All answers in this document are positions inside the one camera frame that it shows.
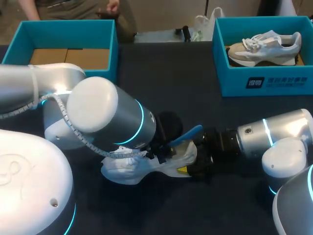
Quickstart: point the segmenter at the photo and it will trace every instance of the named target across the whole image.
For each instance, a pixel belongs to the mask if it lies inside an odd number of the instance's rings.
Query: blue cardboard box
[[[300,32],[304,66],[231,67],[225,46],[274,30]],[[223,96],[313,94],[313,24],[308,17],[218,18],[213,33],[213,56]]]
[[[2,64],[28,65],[37,48],[109,49],[107,69],[85,73],[116,82],[118,43],[113,20],[21,22]]]

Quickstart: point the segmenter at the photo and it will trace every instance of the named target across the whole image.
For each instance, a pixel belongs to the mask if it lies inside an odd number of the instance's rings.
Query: person
[[[114,19],[119,42],[133,42],[134,32],[120,14],[119,0],[18,0],[30,21]]]

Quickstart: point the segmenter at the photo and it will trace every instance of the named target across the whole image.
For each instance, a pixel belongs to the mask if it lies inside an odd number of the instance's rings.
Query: white plastic bag
[[[215,19],[225,17],[223,10],[216,7],[210,19],[205,16],[197,16],[195,18],[194,33],[192,35],[192,42],[211,41],[213,37]]]

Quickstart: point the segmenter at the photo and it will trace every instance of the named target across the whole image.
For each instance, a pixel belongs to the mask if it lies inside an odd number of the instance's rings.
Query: white spiral cable wrap
[[[146,156],[146,154],[148,153],[147,151],[142,151],[142,152],[138,152],[138,153],[126,153],[126,154],[122,154],[122,153],[109,153],[109,152],[106,152],[106,151],[103,151],[101,149],[99,149],[98,147],[94,146],[92,143],[90,143],[84,136],[83,134],[79,131],[79,130],[76,130],[72,123],[70,122],[70,120],[68,119],[68,116],[67,116],[67,111],[66,111],[66,108],[62,102],[62,100],[56,95],[56,94],[47,94],[47,95],[44,95],[42,97],[39,98],[39,100],[36,100],[36,101],[33,101],[29,104],[26,104],[25,106],[15,110],[15,111],[12,111],[12,112],[9,112],[7,114],[1,114],[0,115],[0,119],[5,119],[5,118],[9,118],[9,117],[13,117],[13,116],[16,116],[18,114],[21,114],[31,108],[33,108],[34,106],[36,106],[38,102],[42,102],[46,99],[49,99],[49,98],[53,98],[55,99],[55,101],[58,103],[59,107],[60,107],[60,110],[62,112],[62,115],[63,115],[63,119],[64,121],[67,123],[67,125],[71,128],[71,130],[74,132],[74,134],[77,136],[77,138],[83,142],[88,148],[90,148],[92,151],[94,151],[95,153],[103,156],[103,157],[108,157],[108,158],[114,158],[114,159],[122,159],[122,158],[133,158],[133,157],[144,157]]]

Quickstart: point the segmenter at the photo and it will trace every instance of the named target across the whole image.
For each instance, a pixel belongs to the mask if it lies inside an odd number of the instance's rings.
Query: cardboard bottom
[[[109,49],[35,49],[31,65],[70,63],[84,70],[106,70],[110,59]]]
[[[230,61],[229,65],[231,67],[242,67],[241,65],[236,65],[236,63],[233,61]],[[296,57],[296,64],[295,65],[296,66],[303,66],[304,65],[300,54],[298,54],[298,56]],[[281,65],[277,65],[277,64],[274,64],[274,63],[269,62],[269,61],[262,61],[256,65],[256,67],[268,67],[268,66],[281,66]]]

